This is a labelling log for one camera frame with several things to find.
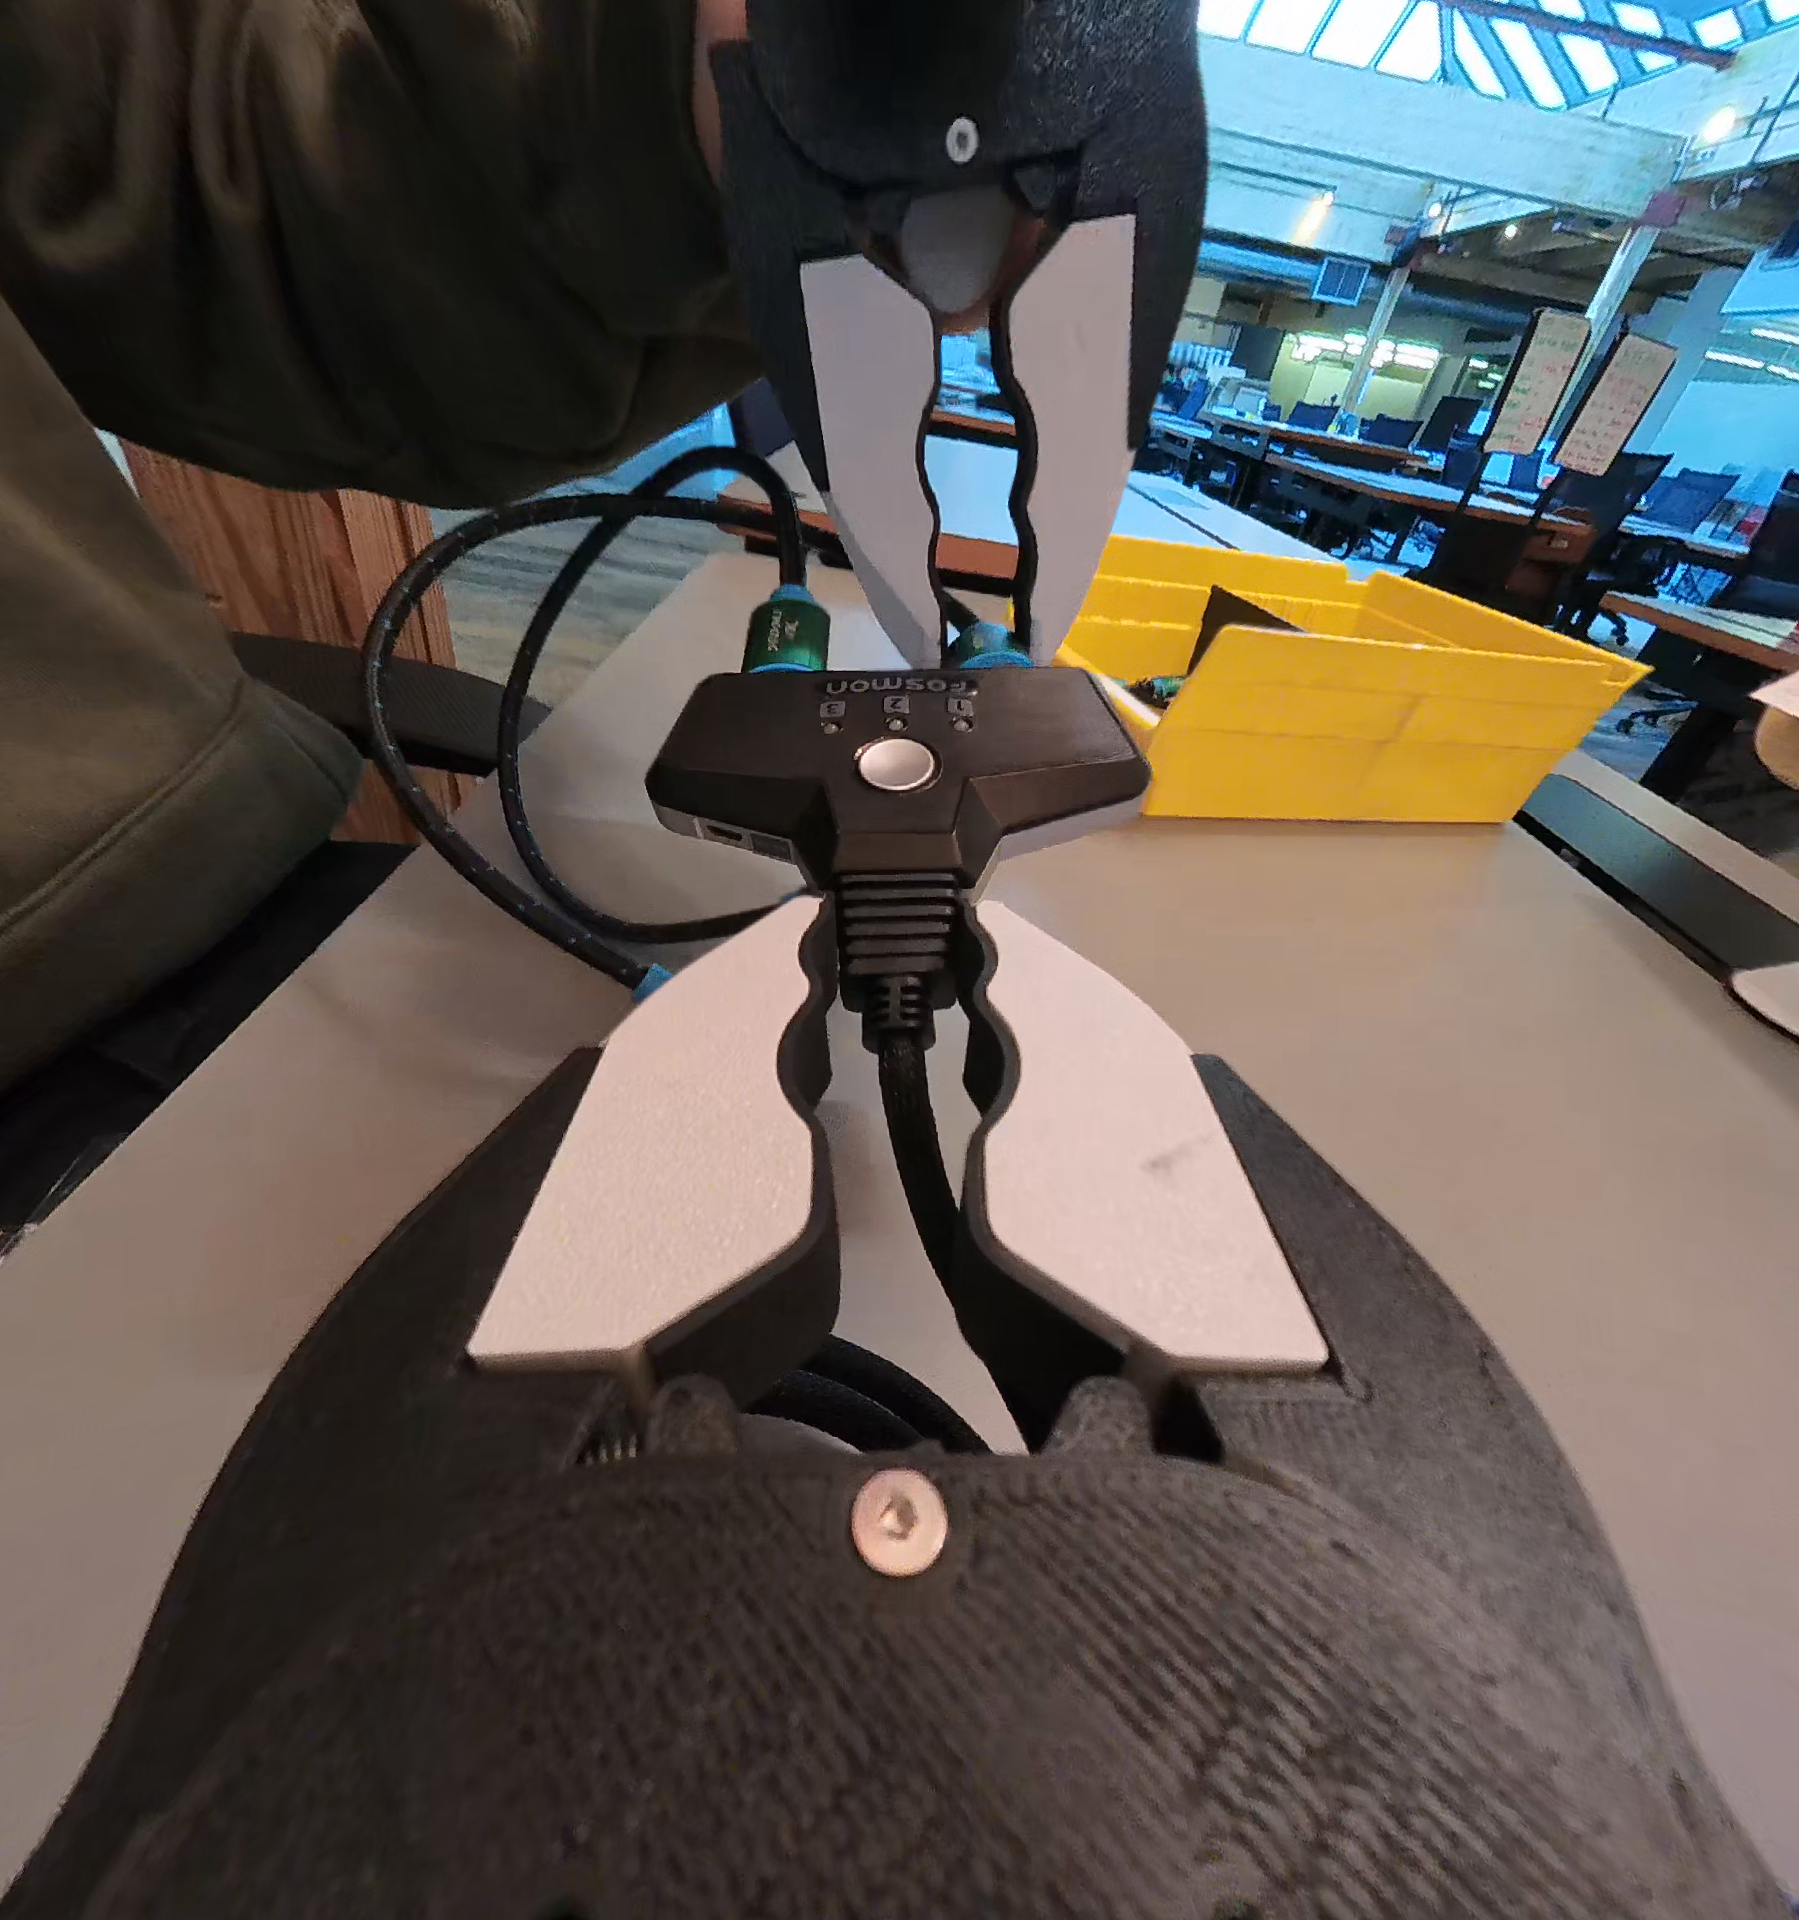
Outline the person's dark trousers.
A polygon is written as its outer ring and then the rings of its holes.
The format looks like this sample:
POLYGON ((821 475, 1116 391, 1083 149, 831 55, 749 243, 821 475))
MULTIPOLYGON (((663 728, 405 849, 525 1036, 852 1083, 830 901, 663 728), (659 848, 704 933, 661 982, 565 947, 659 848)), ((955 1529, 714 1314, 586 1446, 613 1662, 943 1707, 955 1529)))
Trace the person's dark trousers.
POLYGON ((0 1259, 408 857, 330 841, 214 947, 0 1093, 0 1259))

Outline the row of black office chairs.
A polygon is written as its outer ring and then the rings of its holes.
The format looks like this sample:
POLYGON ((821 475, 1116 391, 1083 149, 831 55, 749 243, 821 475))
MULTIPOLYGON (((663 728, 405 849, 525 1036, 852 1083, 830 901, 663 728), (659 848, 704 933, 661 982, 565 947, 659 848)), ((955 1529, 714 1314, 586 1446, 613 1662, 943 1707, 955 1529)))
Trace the row of black office chairs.
POLYGON ((1618 453, 1599 474, 1487 455, 1467 398, 1352 436, 1313 410, 1205 405, 1179 380, 1140 468, 1348 562, 1376 562, 1586 637, 1613 594, 1670 592, 1731 612, 1799 614, 1799 471, 1743 475, 1618 453))

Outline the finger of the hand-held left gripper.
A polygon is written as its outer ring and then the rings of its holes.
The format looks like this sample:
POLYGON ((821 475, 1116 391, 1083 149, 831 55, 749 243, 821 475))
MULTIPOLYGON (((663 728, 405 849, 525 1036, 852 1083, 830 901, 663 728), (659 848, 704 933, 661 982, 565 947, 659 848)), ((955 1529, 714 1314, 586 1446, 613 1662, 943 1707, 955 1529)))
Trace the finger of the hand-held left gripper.
POLYGON ((1016 464, 1011 637, 1055 662, 1127 493, 1131 445, 1132 213, 1063 226, 993 320, 1016 464))
POLYGON ((938 331, 927 304, 865 256, 801 274, 834 527, 868 606, 913 664, 942 658, 938 509, 925 437, 938 396, 938 331))

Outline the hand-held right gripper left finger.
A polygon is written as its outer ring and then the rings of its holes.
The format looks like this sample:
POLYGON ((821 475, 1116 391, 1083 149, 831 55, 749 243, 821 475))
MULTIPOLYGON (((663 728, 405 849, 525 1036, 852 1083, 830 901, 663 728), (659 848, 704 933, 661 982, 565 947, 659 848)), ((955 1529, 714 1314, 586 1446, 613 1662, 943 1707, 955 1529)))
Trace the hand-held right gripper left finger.
POLYGON ((610 1032, 528 1204, 467 1356, 598 1374, 634 1405, 674 1380, 753 1405, 815 1356, 841 1294, 834 1158, 834 908, 795 897, 610 1032))

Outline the yellow plastic bin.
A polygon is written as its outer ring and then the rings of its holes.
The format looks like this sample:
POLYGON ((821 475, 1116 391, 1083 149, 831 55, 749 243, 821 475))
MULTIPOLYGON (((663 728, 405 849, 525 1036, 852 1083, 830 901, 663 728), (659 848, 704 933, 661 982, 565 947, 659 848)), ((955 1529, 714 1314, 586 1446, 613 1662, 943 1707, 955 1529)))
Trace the yellow plastic bin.
POLYGON ((1334 559, 1116 535, 1058 660, 1094 672, 1163 821, 1506 824, 1645 666, 1334 559), (1124 684, 1185 675, 1163 716, 1124 684))

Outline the black desk rail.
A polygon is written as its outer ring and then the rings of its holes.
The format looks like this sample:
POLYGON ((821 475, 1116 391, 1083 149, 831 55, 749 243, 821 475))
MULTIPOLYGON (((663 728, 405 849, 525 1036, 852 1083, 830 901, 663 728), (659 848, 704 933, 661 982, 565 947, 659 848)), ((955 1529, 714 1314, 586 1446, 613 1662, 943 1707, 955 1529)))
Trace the black desk rail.
POLYGON ((1515 822, 1716 978, 1799 963, 1799 876, 1580 750, 1515 822))

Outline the black office chair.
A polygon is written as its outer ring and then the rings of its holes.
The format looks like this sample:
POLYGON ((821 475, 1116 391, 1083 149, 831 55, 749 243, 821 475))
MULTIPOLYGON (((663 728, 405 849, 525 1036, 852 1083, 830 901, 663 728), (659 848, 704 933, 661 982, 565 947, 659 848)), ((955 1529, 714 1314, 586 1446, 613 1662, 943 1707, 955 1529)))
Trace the black office chair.
MULTIPOLYGON (((360 752, 373 736, 355 648, 228 632, 241 666, 340 730, 360 752)), ((413 768, 487 776, 496 768, 502 685, 458 666, 390 657, 381 671, 384 720, 413 768)))

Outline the wooden post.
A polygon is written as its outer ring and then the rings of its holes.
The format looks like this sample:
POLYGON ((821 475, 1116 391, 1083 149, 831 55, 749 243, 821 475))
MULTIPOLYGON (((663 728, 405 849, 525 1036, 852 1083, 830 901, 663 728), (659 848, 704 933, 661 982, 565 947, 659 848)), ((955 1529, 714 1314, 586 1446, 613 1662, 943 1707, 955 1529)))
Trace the wooden post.
POLYGON ((420 502, 281 493, 119 442, 143 509, 240 632, 357 650, 384 594, 435 538, 420 502))

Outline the white flip chart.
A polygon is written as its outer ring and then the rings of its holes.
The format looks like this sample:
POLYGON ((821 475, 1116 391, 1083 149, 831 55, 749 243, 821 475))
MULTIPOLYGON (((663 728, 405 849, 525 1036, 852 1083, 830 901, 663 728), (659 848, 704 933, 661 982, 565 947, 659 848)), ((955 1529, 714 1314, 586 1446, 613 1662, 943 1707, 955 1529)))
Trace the white flip chart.
POLYGON ((1571 419, 1562 423, 1554 464, 1580 475, 1608 474, 1677 361, 1677 347, 1622 327, 1604 350, 1571 419))
POLYGON ((1582 311, 1536 309, 1492 405, 1484 436, 1487 457, 1499 453, 1527 457, 1539 448, 1583 357, 1589 331, 1589 320, 1582 311))

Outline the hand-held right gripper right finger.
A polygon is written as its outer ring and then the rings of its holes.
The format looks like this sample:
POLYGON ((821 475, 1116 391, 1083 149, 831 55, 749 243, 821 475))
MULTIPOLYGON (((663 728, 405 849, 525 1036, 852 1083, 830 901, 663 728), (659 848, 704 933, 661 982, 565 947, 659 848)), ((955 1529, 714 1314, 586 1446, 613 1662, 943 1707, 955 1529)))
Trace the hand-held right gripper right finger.
POLYGON ((1195 1058, 1146 1002, 997 901, 961 944, 961 1331, 1011 1413, 1083 1380, 1154 1411, 1329 1362, 1195 1058))

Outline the row of long office desks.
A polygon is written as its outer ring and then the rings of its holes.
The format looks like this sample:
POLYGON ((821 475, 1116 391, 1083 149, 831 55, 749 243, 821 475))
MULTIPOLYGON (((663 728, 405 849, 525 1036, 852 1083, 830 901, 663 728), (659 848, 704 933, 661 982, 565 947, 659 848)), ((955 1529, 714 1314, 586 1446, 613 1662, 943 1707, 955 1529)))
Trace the row of long office desks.
POLYGON ((1188 489, 1214 493, 1262 524, 1301 525, 1305 543, 1365 557, 1423 584, 1586 640, 1592 622, 1641 618, 1647 666, 1681 695, 1705 700, 1677 645, 1737 660, 1735 692, 1799 666, 1799 477, 1787 525, 1752 542, 1701 539, 1638 512, 1664 459, 1618 455, 1604 475, 1561 474, 1538 493, 1487 487, 1489 457, 1447 445, 1432 468, 1405 445, 1340 441, 1266 419, 1158 416, 1140 468, 1174 461, 1188 489))

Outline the grey desk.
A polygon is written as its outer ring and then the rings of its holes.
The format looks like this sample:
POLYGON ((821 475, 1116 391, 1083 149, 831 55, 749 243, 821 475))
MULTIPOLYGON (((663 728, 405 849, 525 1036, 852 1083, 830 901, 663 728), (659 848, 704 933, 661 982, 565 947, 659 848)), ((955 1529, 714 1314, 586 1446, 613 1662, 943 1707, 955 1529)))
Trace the grey desk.
MULTIPOLYGON (((1465 1300, 1799 1895, 1799 1045, 1516 827, 1144 821, 989 900, 1221 1058, 1465 1300)), ((0 1266, 0 1897, 296 1343, 621 1007, 409 851, 0 1266)))

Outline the black video switch box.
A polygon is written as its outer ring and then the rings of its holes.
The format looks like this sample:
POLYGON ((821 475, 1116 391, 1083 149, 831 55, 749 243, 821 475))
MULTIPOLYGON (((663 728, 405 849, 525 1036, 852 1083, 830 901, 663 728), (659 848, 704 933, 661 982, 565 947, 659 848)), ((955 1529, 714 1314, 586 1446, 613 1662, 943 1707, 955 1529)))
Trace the black video switch box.
POLYGON ((1140 747, 1076 666, 720 672, 694 687, 646 773, 674 830, 783 857, 834 905, 837 997, 879 1066, 913 1224, 1030 1447, 1072 1389, 1117 1360, 1103 1333, 1069 1331, 1058 1306, 1034 1306, 1030 1283, 981 1250, 938 1137, 936 1012, 961 1006, 972 1022, 969 1095, 992 1117, 1007 1041, 979 1009, 993 955, 982 880, 1003 856, 1132 819, 1150 782, 1140 747))

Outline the person's olive sweatshirt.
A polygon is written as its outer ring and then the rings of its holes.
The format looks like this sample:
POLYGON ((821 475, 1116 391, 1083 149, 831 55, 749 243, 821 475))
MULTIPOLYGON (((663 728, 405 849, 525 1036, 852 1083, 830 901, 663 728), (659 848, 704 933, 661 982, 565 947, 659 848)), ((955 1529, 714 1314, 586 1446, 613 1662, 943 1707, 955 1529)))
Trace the person's olive sweatshirt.
POLYGON ((360 773, 245 672, 0 295, 0 1093, 214 947, 360 773))

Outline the person's left forearm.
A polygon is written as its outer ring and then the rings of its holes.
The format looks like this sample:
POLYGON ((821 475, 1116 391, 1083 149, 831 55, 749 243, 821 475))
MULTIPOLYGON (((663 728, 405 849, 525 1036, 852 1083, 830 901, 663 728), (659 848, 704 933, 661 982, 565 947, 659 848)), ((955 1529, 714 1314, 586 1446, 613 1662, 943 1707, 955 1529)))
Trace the person's left forearm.
POLYGON ((475 509, 760 371, 694 4, 0 2, 0 295, 98 427, 475 509))

